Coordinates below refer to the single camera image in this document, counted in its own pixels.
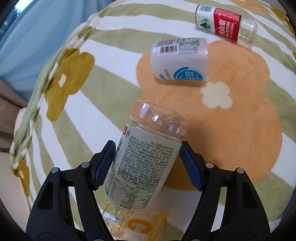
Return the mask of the left brown curtain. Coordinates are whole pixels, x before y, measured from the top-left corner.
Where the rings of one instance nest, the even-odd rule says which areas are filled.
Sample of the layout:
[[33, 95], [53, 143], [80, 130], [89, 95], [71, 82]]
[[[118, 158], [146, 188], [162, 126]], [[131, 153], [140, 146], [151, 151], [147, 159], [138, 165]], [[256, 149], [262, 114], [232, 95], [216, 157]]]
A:
[[23, 100], [10, 86], [1, 80], [1, 152], [8, 152], [13, 138], [16, 118], [28, 103]]

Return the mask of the clear cup red label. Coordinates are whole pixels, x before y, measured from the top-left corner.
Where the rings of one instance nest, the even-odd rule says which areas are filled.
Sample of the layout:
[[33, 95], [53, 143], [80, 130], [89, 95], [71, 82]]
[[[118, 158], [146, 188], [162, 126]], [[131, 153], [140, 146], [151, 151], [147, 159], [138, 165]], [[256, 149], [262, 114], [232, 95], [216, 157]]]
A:
[[207, 30], [234, 42], [252, 44], [257, 34], [257, 23], [240, 14], [221, 8], [200, 4], [196, 8], [195, 22]]

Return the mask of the white cup blue logo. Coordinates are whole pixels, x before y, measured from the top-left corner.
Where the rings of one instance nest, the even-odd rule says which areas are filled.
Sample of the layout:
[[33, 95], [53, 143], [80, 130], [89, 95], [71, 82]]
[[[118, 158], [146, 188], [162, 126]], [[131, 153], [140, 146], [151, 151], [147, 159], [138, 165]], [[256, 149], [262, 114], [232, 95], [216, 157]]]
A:
[[208, 44], [205, 38], [178, 38], [155, 42], [150, 64], [160, 80], [209, 79]]

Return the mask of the clear cup orange label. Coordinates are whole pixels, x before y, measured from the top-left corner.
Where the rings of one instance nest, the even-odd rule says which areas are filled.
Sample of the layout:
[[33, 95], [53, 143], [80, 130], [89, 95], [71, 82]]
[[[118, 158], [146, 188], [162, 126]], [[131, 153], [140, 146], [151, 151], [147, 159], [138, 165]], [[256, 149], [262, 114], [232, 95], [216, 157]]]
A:
[[128, 211], [111, 202], [104, 202], [99, 209], [116, 240], [160, 240], [167, 220], [165, 212]]

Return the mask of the green striped flower blanket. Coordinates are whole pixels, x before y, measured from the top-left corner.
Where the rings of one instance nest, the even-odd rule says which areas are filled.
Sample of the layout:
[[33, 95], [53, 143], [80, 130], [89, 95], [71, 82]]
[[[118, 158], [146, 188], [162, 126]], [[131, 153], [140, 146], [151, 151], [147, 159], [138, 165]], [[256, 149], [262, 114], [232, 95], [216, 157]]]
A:
[[[137, 100], [189, 122], [186, 140], [223, 169], [242, 167], [273, 230], [295, 189], [295, 34], [263, 1], [201, 1], [257, 23], [250, 47], [198, 30], [199, 1], [116, 1], [67, 37], [40, 72], [10, 158], [32, 207], [54, 166], [74, 168], [118, 142]], [[207, 81], [159, 81], [159, 40], [206, 38]]]

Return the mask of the light blue window cloth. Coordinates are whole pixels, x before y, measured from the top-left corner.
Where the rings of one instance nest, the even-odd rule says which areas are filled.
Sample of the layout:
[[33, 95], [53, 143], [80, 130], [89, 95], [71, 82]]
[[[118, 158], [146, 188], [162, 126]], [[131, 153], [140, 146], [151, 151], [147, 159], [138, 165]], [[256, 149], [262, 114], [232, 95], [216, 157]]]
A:
[[29, 100], [48, 60], [88, 17], [111, 1], [31, 1], [16, 4], [1, 33], [1, 80]]

